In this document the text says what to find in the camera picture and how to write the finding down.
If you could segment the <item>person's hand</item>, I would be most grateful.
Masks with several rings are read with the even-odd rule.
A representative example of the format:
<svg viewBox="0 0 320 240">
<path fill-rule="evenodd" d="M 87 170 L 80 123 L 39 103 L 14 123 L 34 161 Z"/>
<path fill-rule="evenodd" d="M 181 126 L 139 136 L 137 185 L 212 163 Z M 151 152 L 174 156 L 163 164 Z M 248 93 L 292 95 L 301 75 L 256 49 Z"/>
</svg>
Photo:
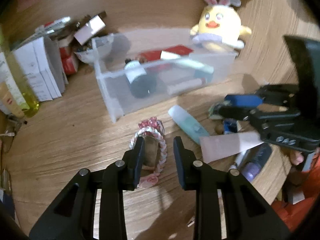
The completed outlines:
<svg viewBox="0 0 320 240">
<path fill-rule="evenodd" d="M 304 157 L 302 152 L 299 151 L 291 151 L 290 152 L 290 161 L 293 165 L 299 165 L 304 161 Z"/>
</svg>

